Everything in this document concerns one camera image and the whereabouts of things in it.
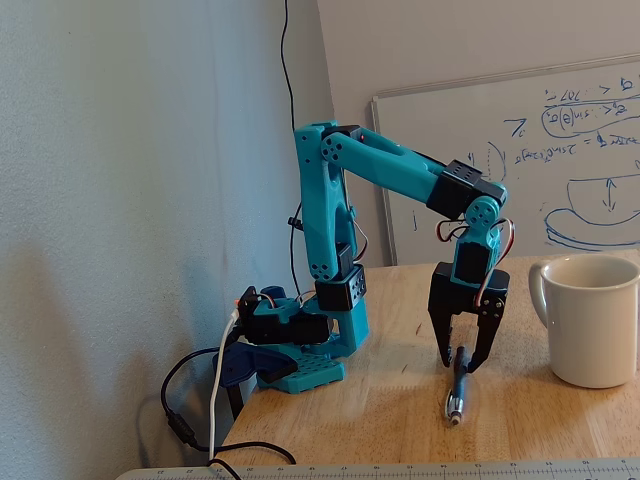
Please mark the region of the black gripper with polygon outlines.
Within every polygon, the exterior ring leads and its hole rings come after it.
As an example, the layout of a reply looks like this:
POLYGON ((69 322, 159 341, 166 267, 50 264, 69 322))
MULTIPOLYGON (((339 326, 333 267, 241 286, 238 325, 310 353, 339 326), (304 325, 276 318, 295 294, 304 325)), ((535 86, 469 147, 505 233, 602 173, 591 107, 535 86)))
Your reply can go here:
POLYGON ((461 313, 477 314, 478 332, 475 350, 467 364, 467 372, 475 372, 489 357, 500 326, 510 283, 510 275, 496 269, 485 288, 480 306, 475 305, 478 288, 451 280, 452 263, 437 264, 431 278, 428 311, 443 365, 451 364, 452 316, 461 313))

